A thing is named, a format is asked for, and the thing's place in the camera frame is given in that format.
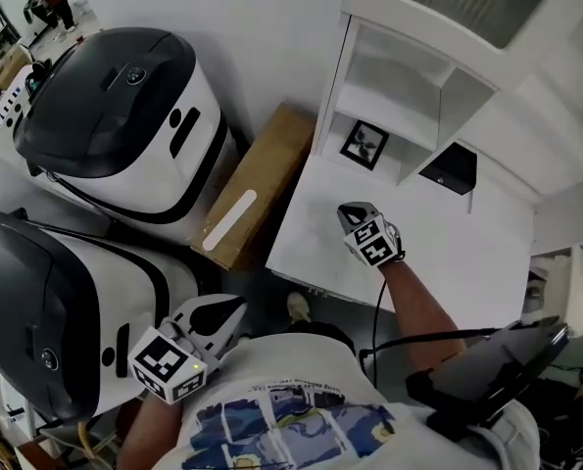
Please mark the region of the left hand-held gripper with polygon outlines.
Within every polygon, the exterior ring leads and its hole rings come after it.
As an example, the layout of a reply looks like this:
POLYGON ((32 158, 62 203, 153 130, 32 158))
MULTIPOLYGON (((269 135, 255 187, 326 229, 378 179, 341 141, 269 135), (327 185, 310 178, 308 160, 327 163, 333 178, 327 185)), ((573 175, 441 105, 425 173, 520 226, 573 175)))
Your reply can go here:
POLYGON ((165 403, 185 399, 207 385, 214 360, 207 363, 185 352, 165 337, 159 327, 172 318, 216 357, 226 352, 247 310, 243 297, 210 294, 188 300, 182 309, 165 316, 159 325, 149 311, 128 323, 134 336, 127 348, 127 365, 145 390, 165 403))

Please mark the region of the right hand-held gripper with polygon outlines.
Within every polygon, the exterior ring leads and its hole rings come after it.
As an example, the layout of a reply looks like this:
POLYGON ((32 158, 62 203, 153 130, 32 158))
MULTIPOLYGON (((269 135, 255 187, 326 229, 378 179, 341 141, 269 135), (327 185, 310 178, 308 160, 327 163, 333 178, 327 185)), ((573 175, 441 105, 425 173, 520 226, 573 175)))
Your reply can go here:
POLYGON ((337 208, 344 233, 344 243, 363 264, 379 267, 390 262, 392 250, 385 236, 383 214, 369 202, 349 202, 337 208))

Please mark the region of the black framed picture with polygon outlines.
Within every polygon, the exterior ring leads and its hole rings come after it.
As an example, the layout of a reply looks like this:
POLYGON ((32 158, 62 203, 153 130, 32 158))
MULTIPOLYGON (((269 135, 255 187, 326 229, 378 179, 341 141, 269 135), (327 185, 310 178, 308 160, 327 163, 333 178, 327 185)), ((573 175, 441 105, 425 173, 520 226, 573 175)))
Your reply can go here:
POLYGON ((340 154, 365 169, 374 170, 390 134, 370 123, 357 120, 340 154))

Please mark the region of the person's right forearm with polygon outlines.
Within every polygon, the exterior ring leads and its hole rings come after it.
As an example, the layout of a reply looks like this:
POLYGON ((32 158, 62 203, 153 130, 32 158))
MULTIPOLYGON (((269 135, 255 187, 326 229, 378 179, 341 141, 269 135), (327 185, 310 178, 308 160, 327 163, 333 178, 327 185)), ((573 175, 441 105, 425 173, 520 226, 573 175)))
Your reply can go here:
MULTIPOLYGON (((404 261, 385 262, 379 270, 385 278, 404 338, 458 330, 449 314, 404 261)), ((462 339, 407 345, 414 371, 435 368, 465 350, 465 342, 462 339)))

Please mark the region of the person's left forearm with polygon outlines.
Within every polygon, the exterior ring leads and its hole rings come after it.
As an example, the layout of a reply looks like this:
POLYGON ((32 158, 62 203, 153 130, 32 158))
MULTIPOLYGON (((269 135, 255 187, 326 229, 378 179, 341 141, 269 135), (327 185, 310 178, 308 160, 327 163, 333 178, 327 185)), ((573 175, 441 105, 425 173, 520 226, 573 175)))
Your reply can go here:
POLYGON ((121 446, 117 470, 152 470, 176 446, 181 416, 181 401, 168 404, 148 396, 121 446))

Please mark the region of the white desk with hutch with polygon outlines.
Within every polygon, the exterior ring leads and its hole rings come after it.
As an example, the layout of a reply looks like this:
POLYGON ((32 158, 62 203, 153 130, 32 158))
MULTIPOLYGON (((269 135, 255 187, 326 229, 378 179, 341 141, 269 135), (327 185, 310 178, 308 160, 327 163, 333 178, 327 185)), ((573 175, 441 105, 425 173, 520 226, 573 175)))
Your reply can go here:
POLYGON ((376 270, 337 208, 368 201, 456 320, 520 310, 534 256, 583 245, 583 0, 342 0, 316 133, 267 259, 360 304, 376 270), (390 136, 374 170, 340 154, 357 120, 390 136), (477 154, 466 195, 419 175, 451 144, 477 154))

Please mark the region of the person's left hand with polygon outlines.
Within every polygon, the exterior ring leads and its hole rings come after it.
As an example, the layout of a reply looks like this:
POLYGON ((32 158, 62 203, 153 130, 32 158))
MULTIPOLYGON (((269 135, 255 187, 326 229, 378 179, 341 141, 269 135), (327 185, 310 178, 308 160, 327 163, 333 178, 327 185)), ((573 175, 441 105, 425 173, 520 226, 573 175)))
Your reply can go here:
POLYGON ((165 318, 159 327, 159 331, 170 340, 174 341, 186 353, 189 353, 201 361, 211 362, 215 357, 193 336, 188 334, 177 321, 165 318))

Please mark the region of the person's right hand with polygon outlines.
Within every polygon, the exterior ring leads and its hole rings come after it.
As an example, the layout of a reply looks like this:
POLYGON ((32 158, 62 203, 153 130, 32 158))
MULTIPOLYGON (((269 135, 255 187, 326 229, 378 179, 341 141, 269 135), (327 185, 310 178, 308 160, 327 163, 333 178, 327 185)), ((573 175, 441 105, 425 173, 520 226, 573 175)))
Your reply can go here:
POLYGON ((400 230, 390 221, 385 221, 385 236, 392 250, 390 262, 400 262, 406 257, 400 230))

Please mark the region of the person's white shoe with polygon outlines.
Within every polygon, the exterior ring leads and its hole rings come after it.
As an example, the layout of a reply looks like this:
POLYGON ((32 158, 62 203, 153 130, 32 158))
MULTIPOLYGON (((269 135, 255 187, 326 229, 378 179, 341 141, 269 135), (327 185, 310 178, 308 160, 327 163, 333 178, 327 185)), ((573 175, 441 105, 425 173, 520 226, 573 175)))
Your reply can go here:
POLYGON ((287 310, 292 323, 312 321, 309 303, 299 292, 288 295, 287 310))

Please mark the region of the long brown cardboard box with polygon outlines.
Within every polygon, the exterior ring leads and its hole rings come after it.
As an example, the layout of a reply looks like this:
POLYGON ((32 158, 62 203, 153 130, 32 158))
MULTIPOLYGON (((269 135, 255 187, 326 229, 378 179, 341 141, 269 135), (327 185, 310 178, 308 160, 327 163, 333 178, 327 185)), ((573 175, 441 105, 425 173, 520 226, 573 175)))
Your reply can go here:
POLYGON ((263 266, 315 130, 316 115, 279 105, 230 176, 191 249, 226 271, 263 266))

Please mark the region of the person's black trousers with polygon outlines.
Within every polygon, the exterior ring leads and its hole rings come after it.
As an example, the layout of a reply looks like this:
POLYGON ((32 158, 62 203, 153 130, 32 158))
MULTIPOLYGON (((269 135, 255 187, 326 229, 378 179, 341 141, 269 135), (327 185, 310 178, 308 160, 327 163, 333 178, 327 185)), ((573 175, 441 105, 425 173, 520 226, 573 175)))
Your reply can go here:
POLYGON ((311 334, 328 338, 345 345, 353 355, 357 355, 353 340, 350 339, 341 329, 331 323, 307 320, 295 321, 284 331, 284 333, 311 334))

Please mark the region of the small black box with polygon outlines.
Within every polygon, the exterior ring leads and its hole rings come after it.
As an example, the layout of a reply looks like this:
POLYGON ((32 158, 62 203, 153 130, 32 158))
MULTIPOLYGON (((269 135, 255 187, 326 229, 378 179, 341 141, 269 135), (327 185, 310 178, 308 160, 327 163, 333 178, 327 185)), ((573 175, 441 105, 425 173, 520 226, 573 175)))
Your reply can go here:
POLYGON ((477 162, 476 153, 453 143, 418 174, 463 196, 476 186, 477 162))

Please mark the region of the person's white printed shirt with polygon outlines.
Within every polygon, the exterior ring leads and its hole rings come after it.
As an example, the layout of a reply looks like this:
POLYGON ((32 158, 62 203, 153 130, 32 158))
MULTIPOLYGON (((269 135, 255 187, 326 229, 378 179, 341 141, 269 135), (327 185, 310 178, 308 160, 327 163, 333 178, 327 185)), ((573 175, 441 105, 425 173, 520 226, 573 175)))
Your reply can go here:
POLYGON ((236 346, 190 397, 173 450, 154 470, 538 470, 530 411, 510 402, 491 428, 452 442, 430 409, 390 402, 351 350, 313 334, 236 346))

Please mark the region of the white and black mobile robot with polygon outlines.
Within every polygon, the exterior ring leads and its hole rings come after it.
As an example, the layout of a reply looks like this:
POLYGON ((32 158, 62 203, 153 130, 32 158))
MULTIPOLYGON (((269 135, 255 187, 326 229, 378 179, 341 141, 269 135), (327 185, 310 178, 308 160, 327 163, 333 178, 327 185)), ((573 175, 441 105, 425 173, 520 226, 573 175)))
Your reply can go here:
POLYGON ((32 169, 133 228, 188 245, 240 156, 193 47, 119 27, 68 49, 10 120, 32 169))
POLYGON ((88 421, 141 393, 131 347, 202 291, 186 258, 0 212, 0 374, 40 413, 88 421))

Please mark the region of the grey chair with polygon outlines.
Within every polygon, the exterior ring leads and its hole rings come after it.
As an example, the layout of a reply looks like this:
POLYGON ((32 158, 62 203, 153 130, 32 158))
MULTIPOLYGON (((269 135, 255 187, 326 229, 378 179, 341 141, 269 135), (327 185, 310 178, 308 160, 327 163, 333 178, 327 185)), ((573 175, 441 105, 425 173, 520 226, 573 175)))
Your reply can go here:
POLYGON ((116 470, 120 449, 117 418, 106 413, 86 425, 46 424, 15 455, 21 470, 116 470))

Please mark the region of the black waist-mounted device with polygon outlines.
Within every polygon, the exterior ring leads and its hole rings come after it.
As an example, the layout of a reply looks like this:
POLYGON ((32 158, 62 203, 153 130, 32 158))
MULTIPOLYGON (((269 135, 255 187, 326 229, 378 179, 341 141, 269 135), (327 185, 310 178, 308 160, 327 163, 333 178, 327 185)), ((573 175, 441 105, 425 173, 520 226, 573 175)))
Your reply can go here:
POLYGON ((505 407, 559 356, 569 342, 557 316, 502 329, 475 329, 410 337, 413 343, 480 340, 441 364, 407 378, 409 397, 430 407, 426 424, 457 442, 471 427, 490 428, 505 407))

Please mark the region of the small brown cardboard box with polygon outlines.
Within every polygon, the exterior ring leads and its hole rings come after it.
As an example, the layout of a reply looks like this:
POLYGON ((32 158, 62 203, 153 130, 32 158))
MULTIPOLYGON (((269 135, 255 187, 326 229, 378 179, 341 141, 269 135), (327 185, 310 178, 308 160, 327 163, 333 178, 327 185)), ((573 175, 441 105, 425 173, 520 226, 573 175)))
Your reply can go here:
POLYGON ((12 47, 0 61, 0 90, 7 90, 21 69, 32 63, 31 52, 23 44, 12 47))

